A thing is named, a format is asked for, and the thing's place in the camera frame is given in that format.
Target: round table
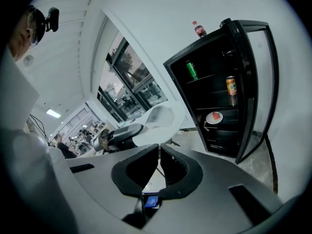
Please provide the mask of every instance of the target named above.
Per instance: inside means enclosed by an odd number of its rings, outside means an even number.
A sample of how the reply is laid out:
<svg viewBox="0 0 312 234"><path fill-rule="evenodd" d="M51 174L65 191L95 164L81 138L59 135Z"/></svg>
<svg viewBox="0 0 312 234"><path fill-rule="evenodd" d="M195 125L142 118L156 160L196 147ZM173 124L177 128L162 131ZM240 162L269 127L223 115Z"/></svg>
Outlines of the round table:
<svg viewBox="0 0 312 234"><path fill-rule="evenodd" d="M159 106L165 106L172 109L172 112L174 113L174 119L171 126L154 127L152 129L144 127L137 136L132 138L132 141L136 146L166 143L180 130L185 119L184 105L178 101L165 101L156 105L155 107ZM142 117L137 118L134 123L140 123L144 126L148 116L155 107L148 110Z"/></svg>

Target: floor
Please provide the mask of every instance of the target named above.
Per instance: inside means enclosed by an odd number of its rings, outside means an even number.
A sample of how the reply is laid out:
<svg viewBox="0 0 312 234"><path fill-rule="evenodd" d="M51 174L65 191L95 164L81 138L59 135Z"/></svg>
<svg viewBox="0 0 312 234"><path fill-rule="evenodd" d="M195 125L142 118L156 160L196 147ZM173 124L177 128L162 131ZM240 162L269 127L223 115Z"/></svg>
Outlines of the floor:
<svg viewBox="0 0 312 234"><path fill-rule="evenodd" d="M179 131L173 137L173 141L179 144L181 147L189 148L207 155L223 158L232 163L235 163L234 158L206 152L198 131ZM239 163L238 166L273 191L273 173L269 151L265 141L249 157ZM158 192L159 190L166 187L165 178L162 175L163 170L159 164L158 169L160 172L158 170L154 172L143 192Z"/></svg>

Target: mini fridge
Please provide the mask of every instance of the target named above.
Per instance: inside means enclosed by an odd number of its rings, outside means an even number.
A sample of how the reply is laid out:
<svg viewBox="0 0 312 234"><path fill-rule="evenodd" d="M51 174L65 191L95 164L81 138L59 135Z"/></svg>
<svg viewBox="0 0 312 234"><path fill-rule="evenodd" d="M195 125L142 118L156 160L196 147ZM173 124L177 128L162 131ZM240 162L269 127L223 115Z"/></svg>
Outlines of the mini fridge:
<svg viewBox="0 0 312 234"><path fill-rule="evenodd" d="M278 59L268 23L226 19L164 66L207 152L239 163L263 142L278 95ZM235 79L235 95L229 95L228 77ZM216 114L219 123L211 121Z"/></svg>

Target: fluorescent light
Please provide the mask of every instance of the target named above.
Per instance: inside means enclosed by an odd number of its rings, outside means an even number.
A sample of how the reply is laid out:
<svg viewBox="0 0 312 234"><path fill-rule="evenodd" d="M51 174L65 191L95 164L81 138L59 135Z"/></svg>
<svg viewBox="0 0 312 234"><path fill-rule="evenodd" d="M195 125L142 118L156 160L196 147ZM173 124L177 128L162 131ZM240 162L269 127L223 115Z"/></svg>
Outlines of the fluorescent light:
<svg viewBox="0 0 312 234"><path fill-rule="evenodd" d="M60 114L54 112L54 111L51 110L51 109L49 109L49 110L47 111L47 114L49 114L49 115L51 115L51 116L53 116L53 117L55 117L55 118L60 118Z"/></svg>

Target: plate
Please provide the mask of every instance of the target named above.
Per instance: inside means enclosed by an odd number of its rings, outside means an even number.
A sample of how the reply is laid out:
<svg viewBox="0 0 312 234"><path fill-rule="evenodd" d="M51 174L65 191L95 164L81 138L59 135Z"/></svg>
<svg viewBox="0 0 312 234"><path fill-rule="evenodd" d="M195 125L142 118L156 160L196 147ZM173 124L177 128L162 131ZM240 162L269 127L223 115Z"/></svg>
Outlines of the plate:
<svg viewBox="0 0 312 234"><path fill-rule="evenodd" d="M213 113L217 113L220 116L220 119L215 120ZM220 123L223 120L223 115L220 112L211 112L206 116L206 121L208 124L215 125Z"/></svg>

